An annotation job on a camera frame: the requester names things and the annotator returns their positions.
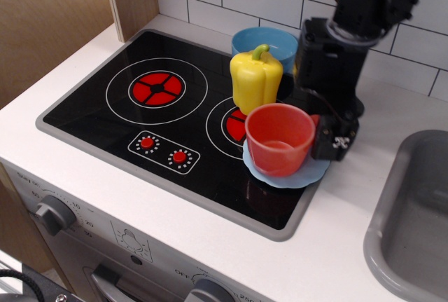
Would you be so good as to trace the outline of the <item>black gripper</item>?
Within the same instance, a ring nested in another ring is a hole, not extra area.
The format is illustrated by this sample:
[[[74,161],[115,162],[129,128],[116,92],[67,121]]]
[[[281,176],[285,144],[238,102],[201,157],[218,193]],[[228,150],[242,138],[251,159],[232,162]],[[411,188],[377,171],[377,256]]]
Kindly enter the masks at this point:
[[[302,24],[295,57],[295,84],[323,98],[336,116],[313,115],[316,123],[311,157],[341,161],[358,134],[364,106],[356,96],[356,86],[368,49],[332,37],[328,20],[312,18]]]

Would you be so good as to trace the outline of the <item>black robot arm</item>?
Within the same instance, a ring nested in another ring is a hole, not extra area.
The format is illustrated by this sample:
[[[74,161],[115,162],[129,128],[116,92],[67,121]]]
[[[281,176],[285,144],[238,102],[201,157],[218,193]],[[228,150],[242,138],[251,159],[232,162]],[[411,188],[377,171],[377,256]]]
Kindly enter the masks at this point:
[[[336,0],[331,18],[302,24],[295,84],[305,109],[319,117],[311,156],[341,161],[358,134],[363,103],[356,86],[368,51],[412,17],[419,0]]]

